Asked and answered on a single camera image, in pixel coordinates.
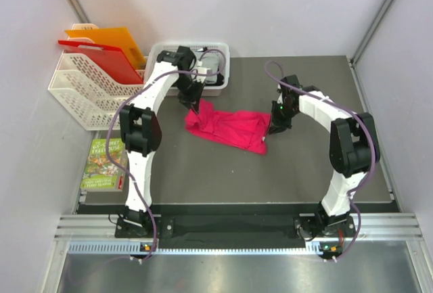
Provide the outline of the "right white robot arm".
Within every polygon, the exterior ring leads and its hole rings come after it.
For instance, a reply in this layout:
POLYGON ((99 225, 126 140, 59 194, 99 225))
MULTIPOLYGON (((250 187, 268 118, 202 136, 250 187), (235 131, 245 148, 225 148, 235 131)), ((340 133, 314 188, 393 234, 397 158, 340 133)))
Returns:
POLYGON ((272 101, 268 134, 291 129, 299 113, 329 132, 329 161, 334 171, 315 213, 315 225, 320 234, 333 235, 348 217, 357 186, 380 160, 373 116, 338 106, 314 86, 302 87, 295 74, 278 83, 279 97, 272 101))

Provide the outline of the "pink t shirt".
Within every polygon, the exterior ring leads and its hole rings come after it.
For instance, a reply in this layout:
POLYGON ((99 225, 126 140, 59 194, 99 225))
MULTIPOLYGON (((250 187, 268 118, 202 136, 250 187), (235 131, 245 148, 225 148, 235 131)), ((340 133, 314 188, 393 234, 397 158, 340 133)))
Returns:
POLYGON ((198 113, 191 110, 185 117, 185 129, 192 135, 261 155, 267 153, 265 137, 270 123, 269 113, 216 110, 204 99, 198 113))

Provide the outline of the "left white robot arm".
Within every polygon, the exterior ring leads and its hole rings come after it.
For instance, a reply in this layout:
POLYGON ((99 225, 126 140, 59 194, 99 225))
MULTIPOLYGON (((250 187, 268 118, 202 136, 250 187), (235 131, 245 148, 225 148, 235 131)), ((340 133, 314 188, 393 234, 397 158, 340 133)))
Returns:
POLYGON ((121 138, 129 159, 129 193, 127 210, 122 218, 138 236, 147 236, 153 230, 148 206, 152 160, 162 141, 157 119, 158 109, 168 90, 176 85, 182 105, 195 113, 199 111, 205 78, 191 75, 196 55, 185 46, 176 51, 161 51, 154 69, 145 82, 143 92, 125 105, 119 114, 121 138))

